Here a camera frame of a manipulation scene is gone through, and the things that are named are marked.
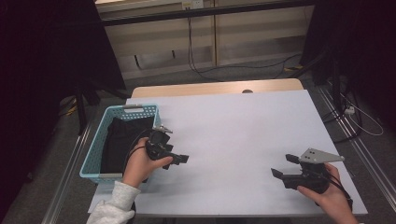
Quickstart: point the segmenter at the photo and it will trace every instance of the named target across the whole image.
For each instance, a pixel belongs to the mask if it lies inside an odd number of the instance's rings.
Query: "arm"
[[[329,173],[340,179],[340,174],[336,167],[325,163]],[[297,188],[304,196],[312,199],[320,208],[331,217],[337,224],[357,224],[358,220],[353,216],[349,208],[347,199],[339,188],[330,184],[329,188],[322,194],[318,194],[311,189],[299,186]]]
[[[126,223],[134,216],[131,210],[136,196],[140,193],[140,183],[147,179],[155,169],[172,162],[172,157],[152,161],[144,146],[147,138],[139,139],[134,149],[136,151],[128,160],[122,183],[116,181],[111,200],[101,201],[96,205],[87,223]]]

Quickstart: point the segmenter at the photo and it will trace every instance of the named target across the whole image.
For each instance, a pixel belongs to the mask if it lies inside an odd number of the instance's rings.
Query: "metal frame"
[[[96,110],[90,113],[90,115],[95,116]],[[41,222],[42,224],[56,223],[56,220],[61,213],[64,199],[67,195],[67,192],[69,191],[72,174],[74,174],[76,171],[78,159],[81,156],[82,150],[91,132],[94,132],[94,130],[92,130],[92,119],[89,120],[87,127],[84,129],[84,132],[78,137],[75,147],[73,148],[72,155],[70,156],[70,160],[64,170],[61,181],[55,191],[55,194],[52,197],[46,215],[44,215],[44,218]]]
[[[214,16],[214,15],[224,15],[240,12],[250,12],[250,11],[264,11],[271,9],[281,9],[288,7],[307,7],[313,6],[320,0],[282,0],[274,2],[265,2],[258,4],[248,4],[248,5],[238,5],[229,7],[207,7],[192,10],[180,10],[164,13],[148,14],[143,16],[131,16],[131,17],[118,17],[118,18],[108,18],[102,19],[101,21],[89,21],[80,23],[64,23],[55,28],[83,28],[85,26],[93,25],[103,25],[103,26],[115,26],[115,25],[125,25],[133,23],[141,23],[148,21],[169,21],[175,19],[185,19],[203,16]]]
[[[335,118],[338,117],[338,113],[335,110],[334,105],[332,104],[332,95],[328,91],[324,91],[323,89],[319,89],[320,95],[325,102],[326,106],[333,112]],[[338,125],[346,135],[346,137],[351,137],[356,132],[352,127],[351,123],[344,117],[337,119]],[[382,193],[386,197],[389,202],[389,205],[392,207],[393,211],[396,212],[396,187],[389,180],[388,176],[381,169],[379,164],[376,162],[372,154],[366,145],[364,145],[363,141],[361,141],[360,137],[356,137],[354,139],[349,140],[350,144],[355,149],[356,153],[361,158],[361,161],[366,166],[370,175],[372,176],[375,183],[381,189]]]

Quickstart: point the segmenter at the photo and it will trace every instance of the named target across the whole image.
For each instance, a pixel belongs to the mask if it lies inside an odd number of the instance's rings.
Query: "white table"
[[[299,192],[285,189],[271,168],[299,174],[285,154],[309,147],[337,154],[307,91],[134,98],[158,104],[170,144],[186,164],[157,170],[136,204],[150,217],[297,217],[322,214]],[[335,162],[354,200],[367,214],[343,163]]]

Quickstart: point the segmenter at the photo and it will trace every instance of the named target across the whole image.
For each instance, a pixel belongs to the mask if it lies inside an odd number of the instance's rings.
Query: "black cloth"
[[[152,129],[154,117],[122,120],[114,118],[108,126],[107,137],[102,152],[101,174],[123,173],[125,158],[137,138],[145,130]],[[140,137],[149,136],[144,132]]]

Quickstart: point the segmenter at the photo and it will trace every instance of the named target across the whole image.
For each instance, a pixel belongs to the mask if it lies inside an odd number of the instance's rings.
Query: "tripod leg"
[[[338,113],[344,114],[344,108],[341,104],[341,90],[340,90],[340,65],[337,59],[333,60],[332,71],[332,101]]]
[[[305,72],[309,71],[312,69],[314,66],[316,66],[318,63],[320,63],[326,55],[326,50],[323,50],[318,57],[316,57],[314,60],[306,64],[302,69],[298,70],[295,72],[293,75],[289,76],[289,78],[299,78],[302,76]]]
[[[121,99],[126,100],[126,99],[131,97],[130,95],[124,94],[124,93],[119,92],[117,90],[110,89],[106,85],[103,85],[100,82],[97,82],[97,81],[93,80],[92,78],[84,78],[84,80],[87,83],[92,84],[94,87],[96,87],[98,89],[101,89],[101,90],[104,90],[104,91],[107,91],[108,93],[111,93],[112,95],[117,96],[117,97],[119,97]]]
[[[138,68],[140,68],[139,60],[137,60],[137,56],[136,55],[134,55],[134,62],[136,63],[136,66]]]
[[[78,120],[79,120],[79,131],[78,135],[81,135],[84,131],[85,126],[87,126],[87,116],[85,115],[84,100],[82,98],[81,84],[78,82],[76,86],[76,101],[78,110]]]

